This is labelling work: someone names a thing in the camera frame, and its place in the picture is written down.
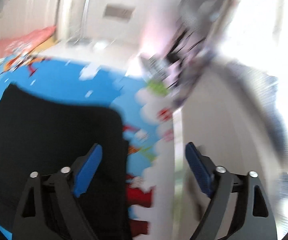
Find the pink blanket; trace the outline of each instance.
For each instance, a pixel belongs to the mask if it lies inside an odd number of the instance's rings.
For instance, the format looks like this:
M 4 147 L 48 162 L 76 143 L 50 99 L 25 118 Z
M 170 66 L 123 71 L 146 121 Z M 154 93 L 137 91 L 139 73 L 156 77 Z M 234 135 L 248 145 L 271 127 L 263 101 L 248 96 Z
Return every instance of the pink blanket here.
M 53 35 L 56 27 L 47 27 L 43 30 L 35 30 L 25 36 L 15 39 L 5 39 L 0 41 L 0 58 L 12 54 L 27 54 L 42 44 Z

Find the white floor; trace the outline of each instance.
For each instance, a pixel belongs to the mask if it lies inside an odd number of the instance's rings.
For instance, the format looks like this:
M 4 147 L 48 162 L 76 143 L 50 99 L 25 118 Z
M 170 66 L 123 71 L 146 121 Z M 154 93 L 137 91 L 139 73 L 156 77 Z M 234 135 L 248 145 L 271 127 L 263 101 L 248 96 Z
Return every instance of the white floor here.
M 134 66 L 138 48 L 126 43 L 117 41 L 108 44 L 106 48 L 92 41 L 88 45 L 70 45 L 66 41 L 61 41 L 57 45 L 39 53 L 41 56 L 48 56 L 58 59 L 66 59 L 80 63 L 94 63 L 109 66 L 121 71 L 127 71 L 130 66 Z

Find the cartoon print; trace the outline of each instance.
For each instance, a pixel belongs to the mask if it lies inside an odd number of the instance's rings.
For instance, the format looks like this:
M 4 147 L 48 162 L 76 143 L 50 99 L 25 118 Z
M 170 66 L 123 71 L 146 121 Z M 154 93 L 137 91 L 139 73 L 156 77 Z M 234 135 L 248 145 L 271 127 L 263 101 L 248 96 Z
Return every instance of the cartoon print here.
M 123 126 L 123 132 L 125 131 L 134 133 L 135 138 L 137 138 L 141 142 L 144 142 L 149 138 L 149 134 L 144 129 L 139 129 L 129 124 L 125 124 Z
M 136 148 L 136 147 L 130 145 L 128 147 L 128 155 L 131 155 L 131 154 L 134 154 L 136 152 L 139 152 L 140 150 L 141 150 L 141 148 Z
M 166 142 L 170 142 L 174 140 L 174 131 L 173 129 L 169 129 L 167 130 L 164 134 L 163 134 L 163 139 Z
M 147 87 L 158 96 L 165 97 L 169 93 L 164 83 L 161 81 L 150 80 L 147 84 Z
M 140 205 L 150 208 L 152 206 L 152 196 L 154 187 L 149 192 L 143 192 L 140 186 L 143 184 L 143 178 L 139 176 L 126 175 L 126 197 L 128 206 Z M 129 220 L 132 237 L 138 235 L 148 235 L 149 222 L 141 220 Z
M 158 113 L 158 118 L 163 121 L 169 121 L 173 118 L 172 111 L 169 108 L 163 108 Z
M 45 60 L 50 60 L 49 58 L 46 58 L 46 57 L 36 57 L 36 56 L 31 56 L 31 55 L 27 55 L 25 57 L 22 57 L 21 55 L 18 55 L 17 57 L 9 60 L 5 66 L 4 66 L 4 72 L 7 72 L 7 71 L 15 71 L 17 70 L 19 67 L 21 66 L 27 66 L 28 70 L 29 70 L 29 73 L 30 73 L 30 76 L 33 76 L 34 73 L 37 71 L 37 69 L 33 68 L 33 63 L 35 62 L 43 62 Z
M 140 154 L 146 157 L 151 163 L 156 159 L 156 156 L 152 153 L 152 147 L 142 147 Z

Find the cable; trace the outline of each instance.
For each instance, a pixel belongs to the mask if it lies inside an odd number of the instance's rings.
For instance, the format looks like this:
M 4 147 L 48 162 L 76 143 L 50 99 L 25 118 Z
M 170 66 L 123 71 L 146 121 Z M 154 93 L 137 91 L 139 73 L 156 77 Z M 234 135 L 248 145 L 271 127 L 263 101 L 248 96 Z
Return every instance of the cable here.
M 168 86 L 167 89 L 169 89 L 170 87 L 174 86 L 177 83 L 177 81 L 175 81 L 172 85 Z
M 200 42 L 202 42 L 202 41 L 205 41 L 205 38 L 201 39 L 200 41 L 198 41 L 197 43 L 195 43 L 192 47 L 190 47 L 190 48 L 188 49 L 187 53 L 190 52 L 196 45 L 198 45 L 198 44 L 199 44 Z
M 174 45 L 172 46 L 171 50 L 169 51 L 168 54 L 172 53 L 177 47 L 178 45 L 180 44 L 181 40 L 185 37 L 187 33 L 187 30 L 185 29 L 182 34 L 176 39 Z
M 186 39 L 185 39 L 185 41 L 186 41 L 185 45 L 184 45 L 182 48 L 180 48 L 176 53 L 179 53 L 179 52 L 188 44 L 189 38 L 190 38 L 190 36 L 191 36 L 193 33 L 194 33 L 194 32 L 192 32 L 189 36 L 186 37 Z
M 176 30 L 175 34 L 173 35 L 172 39 L 168 42 L 168 46 L 171 46 L 171 44 L 174 44 L 176 37 L 178 37 L 180 31 L 183 29 L 183 24 L 181 23 L 180 19 L 176 22 L 176 25 L 178 25 L 178 22 L 180 22 L 180 26 L 178 27 L 178 29 Z

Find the metal rivet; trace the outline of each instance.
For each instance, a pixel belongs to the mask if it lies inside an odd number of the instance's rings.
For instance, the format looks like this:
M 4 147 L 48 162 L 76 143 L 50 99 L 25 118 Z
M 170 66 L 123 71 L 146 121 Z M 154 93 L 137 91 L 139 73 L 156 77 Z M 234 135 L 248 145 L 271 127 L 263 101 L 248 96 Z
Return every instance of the metal rivet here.
M 61 169 L 61 173 L 69 173 L 71 171 L 70 167 L 64 167 Z
M 219 173 L 225 173 L 226 172 L 226 168 L 222 167 L 222 166 L 217 166 L 216 171 Z
M 257 178 L 258 174 L 255 172 L 255 171 L 250 171 L 249 172 L 249 175 L 252 177 L 252 178 Z
M 37 171 L 33 171 L 29 176 L 31 178 L 36 178 L 38 176 L 38 172 Z

